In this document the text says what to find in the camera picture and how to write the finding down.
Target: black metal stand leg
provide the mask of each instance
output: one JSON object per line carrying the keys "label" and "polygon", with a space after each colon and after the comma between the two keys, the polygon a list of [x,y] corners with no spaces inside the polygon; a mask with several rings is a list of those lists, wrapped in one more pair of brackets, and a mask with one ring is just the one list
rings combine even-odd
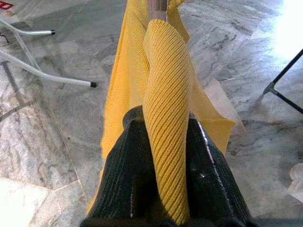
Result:
{"label": "black metal stand leg", "polygon": [[303,109],[299,107],[296,103],[292,102],[288,98],[286,98],[284,95],[282,95],[280,92],[275,90],[276,83],[284,76],[284,74],[301,58],[303,55],[303,49],[288,63],[288,65],[279,73],[279,75],[264,89],[263,94],[265,95],[268,92],[273,93],[274,95],[281,98],[283,101],[291,105],[293,108],[295,108],[297,111],[303,114]]}

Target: marble floor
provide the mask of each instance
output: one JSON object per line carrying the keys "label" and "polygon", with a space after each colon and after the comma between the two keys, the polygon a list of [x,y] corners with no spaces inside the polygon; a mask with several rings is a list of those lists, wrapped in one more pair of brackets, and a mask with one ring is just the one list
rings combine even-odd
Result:
{"label": "marble floor", "polygon": [[[22,29],[46,73],[99,83],[39,79],[0,59],[0,217],[20,227],[76,227],[98,184],[103,109],[126,1],[10,0],[1,18]],[[303,162],[303,115],[264,88],[303,48],[296,0],[188,0],[179,9],[198,78],[218,111],[237,124],[227,161],[255,217],[303,217],[288,190]],[[0,47],[26,60],[1,29]],[[303,58],[277,83],[303,106]],[[303,193],[298,187],[296,193]]]}

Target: ribbed yellow fabric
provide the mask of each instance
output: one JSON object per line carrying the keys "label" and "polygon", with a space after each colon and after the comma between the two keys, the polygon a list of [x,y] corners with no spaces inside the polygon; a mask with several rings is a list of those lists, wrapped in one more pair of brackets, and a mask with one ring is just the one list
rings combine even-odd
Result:
{"label": "ribbed yellow fabric", "polygon": [[169,218],[189,219],[185,141],[189,110],[224,153],[233,122],[212,106],[194,74],[178,13],[183,0],[169,2],[169,24],[148,21],[147,0],[128,0],[105,106],[101,141],[105,160],[123,132],[125,113],[143,105],[158,190]]}

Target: yellow knit fabric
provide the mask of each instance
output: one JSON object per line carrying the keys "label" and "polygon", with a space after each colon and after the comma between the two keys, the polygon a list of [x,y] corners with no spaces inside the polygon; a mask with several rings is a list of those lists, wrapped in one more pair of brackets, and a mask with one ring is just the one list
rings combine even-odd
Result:
{"label": "yellow knit fabric", "polygon": [[189,110],[223,153],[234,125],[215,110],[195,76],[186,48],[188,34],[177,10],[182,2],[169,2],[168,24],[148,21],[147,0],[128,0],[101,141],[106,159],[123,132],[125,113],[143,105],[160,198],[167,217],[177,224],[189,219],[185,175]]}

